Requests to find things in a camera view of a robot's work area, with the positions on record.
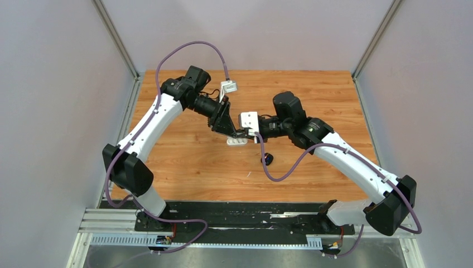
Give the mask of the white earbud charging case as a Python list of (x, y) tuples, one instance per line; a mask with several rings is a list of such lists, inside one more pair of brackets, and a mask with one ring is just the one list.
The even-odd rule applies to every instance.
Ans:
[(243, 138), (228, 137), (226, 140), (226, 144), (230, 147), (244, 146), (247, 143), (248, 143), (248, 139), (245, 137)]

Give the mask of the black earbud charging case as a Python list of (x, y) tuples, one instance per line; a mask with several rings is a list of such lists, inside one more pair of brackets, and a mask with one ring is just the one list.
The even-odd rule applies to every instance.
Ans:
[(274, 156), (268, 152), (265, 152), (262, 159), (261, 163), (264, 165), (270, 165), (274, 160)]

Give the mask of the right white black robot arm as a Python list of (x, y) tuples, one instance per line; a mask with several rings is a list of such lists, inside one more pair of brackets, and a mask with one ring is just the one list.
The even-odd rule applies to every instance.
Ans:
[(291, 169), (282, 177), (270, 175), (262, 160), (266, 176), (274, 182), (288, 178), (308, 155), (315, 155), (343, 173), (367, 196), (366, 200), (342, 202), (331, 200), (319, 213), (318, 225), (322, 231), (333, 233), (347, 224), (367, 224), (385, 236), (392, 236), (397, 229), (420, 234), (422, 226), (413, 208), (416, 199), (416, 181), (409, 175), (397, 176), (374, 164), (350, 146), (325, 121), (309, 117), (301, 101), (292, 92), (273, 97), (275, 116), (265, 118), (257, 112), (243, 112), (239, 125), (245, 138), (260, 144), (269, 138), (287, 136), (298, 148), (304, 150)]

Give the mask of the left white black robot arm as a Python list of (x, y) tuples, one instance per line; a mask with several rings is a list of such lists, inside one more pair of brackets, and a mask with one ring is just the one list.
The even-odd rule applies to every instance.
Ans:
[(166, 202), (152, 186), (154, 175), (146, 161), (165, 129), (190, 109), (207, 117), (212, 131), (236, 135), (225, 93), (236, 91), (237, 84), (231, 79), (221, 82), (220, 95), (215, 100), (202, 92), (210, 81), (210, 74), (195, 66), (189, 67), (184, 76), (167, 79), (158, 86), (154, 102), (135, 128), (117, 145), (107, 144), (103, 148), (105, 181), (126, 190), (151, 214), (149, 223), (158, 231), (170, 226), (171, 216), (165, 212)]

